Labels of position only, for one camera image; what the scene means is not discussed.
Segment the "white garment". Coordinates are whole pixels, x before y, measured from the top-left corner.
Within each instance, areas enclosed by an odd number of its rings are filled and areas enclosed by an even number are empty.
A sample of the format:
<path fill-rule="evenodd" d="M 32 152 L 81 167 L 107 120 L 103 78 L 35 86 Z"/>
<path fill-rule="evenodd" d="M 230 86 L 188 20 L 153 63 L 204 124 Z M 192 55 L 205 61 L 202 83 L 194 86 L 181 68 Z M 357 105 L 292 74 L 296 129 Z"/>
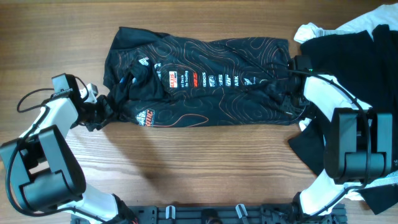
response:
<path fill-rule="evenodd" d="M 362 31 L 367 31 L 373 39 L 372 32 L 378 25 L 388 25 L 390 30 L 397 31 L 397 4 L 383 4 L 375 10 L 367 12 L 362 16 L 339 26 L 335 30 L 326 30 L 317 27 L 311 22 L 303 24 L 298 28 L 294 36 L 294 40 L 302 45 L 306 41 L 317 37 L 357 34 Z M 341 91 L 329 84 L 329 81 L 333 80 L 337 81 L 340 86 L 344 87 L 333 74 L 323 71 L 323 76 L 326 78 L 324 81 L 317 78 L 309 79 L 309 83 L 304 87 L 304 96 L 320 109 L 320 116 L 317 119 L 326 118 L 325 120 L 322 119 L 322 121 L 326 121 L 327 131 L 335 108 L 352 108 L 354 105 Z M 358 102 L 363 108 L 372 107 L 370 104 L 361 101 L 360 99 Z M 323 128 L 322 130 L 324 141 L 326 132 L 324 132 Z M 342 192 L 342 186 L 334 184 L 331 181 L 331 178 L 327 176 L 324 168 L 317 176 L 318 177 L 314 183 L 301 193 L 300 198 L 306 203 L 326 202 L 333 196 Z"/>

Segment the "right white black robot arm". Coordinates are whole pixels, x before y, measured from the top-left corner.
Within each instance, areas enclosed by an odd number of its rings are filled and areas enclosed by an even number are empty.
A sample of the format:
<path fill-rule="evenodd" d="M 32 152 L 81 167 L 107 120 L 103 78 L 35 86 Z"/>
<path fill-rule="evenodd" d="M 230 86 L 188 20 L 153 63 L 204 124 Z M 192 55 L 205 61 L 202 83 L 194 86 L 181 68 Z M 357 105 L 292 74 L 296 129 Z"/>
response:
<path fill-rule="evenodd" d="M 344 198 L 372 200 L 397 183 L 392 172 L 392 115 L 374 111 L 331 75 L 290 71 L 289 95 L 315 106 L 288 144 L 316 174 L 290 206 L 294 221 L 331 213 Z"/>

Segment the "black garment pile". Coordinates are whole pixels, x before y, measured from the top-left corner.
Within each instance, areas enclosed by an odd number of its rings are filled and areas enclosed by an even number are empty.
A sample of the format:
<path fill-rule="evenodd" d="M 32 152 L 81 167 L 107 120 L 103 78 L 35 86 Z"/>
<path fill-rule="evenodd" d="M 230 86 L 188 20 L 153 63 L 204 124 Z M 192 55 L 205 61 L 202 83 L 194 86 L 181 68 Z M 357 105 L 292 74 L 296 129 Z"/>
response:
<path fill-rule="evenodd" d="M 375 110 L 391 113 L 392 171 L 397 170 L 397 31 L 378 25 L 372 32 L 328 35 L 306 41 L 300 46 L 311 58 L 315 70 L 333 74 L 349 92 Z M 323 133 L 326 121 L 315 119 L 302 134 L 288 144 L 316 175 L 323 165 Z M 367 205 L 378 215 L 397 204 L 397 185 L 360 190 Z"/>

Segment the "black orange printed cycling jersey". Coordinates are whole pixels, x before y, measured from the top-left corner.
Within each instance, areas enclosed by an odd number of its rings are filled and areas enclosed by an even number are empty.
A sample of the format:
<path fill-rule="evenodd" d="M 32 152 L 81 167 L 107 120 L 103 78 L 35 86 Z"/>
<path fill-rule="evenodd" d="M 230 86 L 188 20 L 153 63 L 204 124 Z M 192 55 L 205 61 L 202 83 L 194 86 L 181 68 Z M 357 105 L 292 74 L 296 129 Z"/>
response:
<path fill-rule="evenodd" d="M 285 39 L 205 42 L 122 27 L 104 64 L 103 83 L 121 121 L 152 128 L 290 125 L 303 119 Z"/>

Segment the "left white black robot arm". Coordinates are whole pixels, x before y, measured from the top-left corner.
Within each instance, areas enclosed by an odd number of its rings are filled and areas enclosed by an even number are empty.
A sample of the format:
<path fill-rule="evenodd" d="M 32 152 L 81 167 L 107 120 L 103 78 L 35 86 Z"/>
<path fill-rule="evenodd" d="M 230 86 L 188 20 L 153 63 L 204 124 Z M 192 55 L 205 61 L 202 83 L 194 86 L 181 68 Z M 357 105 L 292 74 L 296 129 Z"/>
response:
<path fill-rule="evenodd" d="M 56 84 L 39 105 L 40 114 L 27 131 L 1 146 L 5 187 L 14 209 L 30 217 L 68 212 L 89 223 L 136 223 L 116 195 L 88 185 L 65 138 L 97 102 L 98 89 L 88 84 Z"/>

